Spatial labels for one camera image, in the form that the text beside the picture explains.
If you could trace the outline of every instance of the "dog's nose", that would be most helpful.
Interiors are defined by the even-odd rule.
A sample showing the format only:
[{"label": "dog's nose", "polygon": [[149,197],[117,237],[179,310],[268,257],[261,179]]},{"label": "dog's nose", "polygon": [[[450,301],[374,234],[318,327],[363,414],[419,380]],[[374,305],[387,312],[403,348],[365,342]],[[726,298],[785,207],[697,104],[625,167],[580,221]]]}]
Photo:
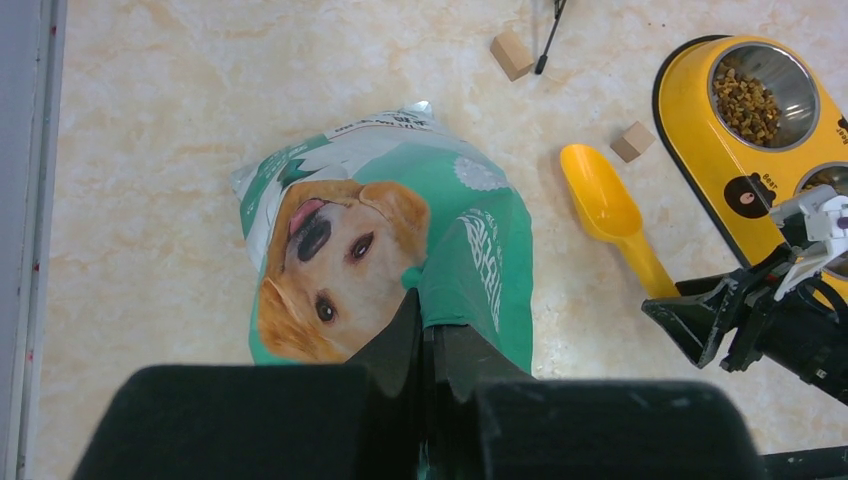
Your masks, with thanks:
[{"label": "dog's nose", "polygon": [[297,247],[297,258],[301,262],[308,262],[321,250],[321,247],[330,239],[332,228],[328,220],[318,220],[309,232],[303,237]]}]

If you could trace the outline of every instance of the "yellow plastic shovel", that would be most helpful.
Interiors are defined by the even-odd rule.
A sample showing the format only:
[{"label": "yellow plastic shovel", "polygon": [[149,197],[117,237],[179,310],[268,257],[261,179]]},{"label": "yellow plastic shovel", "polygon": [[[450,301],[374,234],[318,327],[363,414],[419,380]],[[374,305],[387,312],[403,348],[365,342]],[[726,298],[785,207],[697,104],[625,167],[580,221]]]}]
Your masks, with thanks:
[{"label": "yellow plastic shovel", "polygon": [[601,152],[588,145],[569,145],[559,161],[589,235],[621,250],[651,298],[680,296],[645,238],[639,207]]}]

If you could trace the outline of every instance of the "dog food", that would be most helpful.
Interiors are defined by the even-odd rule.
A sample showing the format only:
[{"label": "dog food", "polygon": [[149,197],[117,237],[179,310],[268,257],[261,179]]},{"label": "dog food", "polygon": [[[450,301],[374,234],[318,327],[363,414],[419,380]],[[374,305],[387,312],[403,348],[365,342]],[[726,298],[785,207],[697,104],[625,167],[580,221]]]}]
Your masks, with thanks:
[{"label": "dog food", "polygon": [[769,89],[750,75],[719,62],[713,79],[721,119],[745,141],[771,146],[777,135],[781,111]]},{"label": "dog food", "polygon": [[415,287],[425,327],[472,325],[529,371],[530,216],[428,103],[286,147],[231,183],[259,272],[257,364],[344,362]]}]

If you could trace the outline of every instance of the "dog image on bag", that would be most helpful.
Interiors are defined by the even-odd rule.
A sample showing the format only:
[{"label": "dog image on bag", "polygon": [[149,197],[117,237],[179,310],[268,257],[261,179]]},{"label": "dog image on bag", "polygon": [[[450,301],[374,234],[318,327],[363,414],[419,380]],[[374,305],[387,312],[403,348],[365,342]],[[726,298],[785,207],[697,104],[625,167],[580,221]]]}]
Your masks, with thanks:
[{"label": "dog image on bag", "polygon": [[391,321],[401,276],[426,259],[429,226],[427,203],[396,182],[291,185],[259,285],[262,343],[304,363],[349,359]]}]

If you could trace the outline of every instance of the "brown pet food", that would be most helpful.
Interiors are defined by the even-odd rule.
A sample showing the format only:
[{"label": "brown pet food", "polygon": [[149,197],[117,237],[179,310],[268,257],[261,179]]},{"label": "brown pet food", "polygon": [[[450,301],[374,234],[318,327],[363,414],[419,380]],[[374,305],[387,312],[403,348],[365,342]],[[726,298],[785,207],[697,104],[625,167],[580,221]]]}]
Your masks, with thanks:
[{"label": "brown pet food", "polygon": [[774,95],[761,81],[719,62],[713,93],[718,97],[719,115],[731,130],[754,145],[774,145],[781,112]]}]

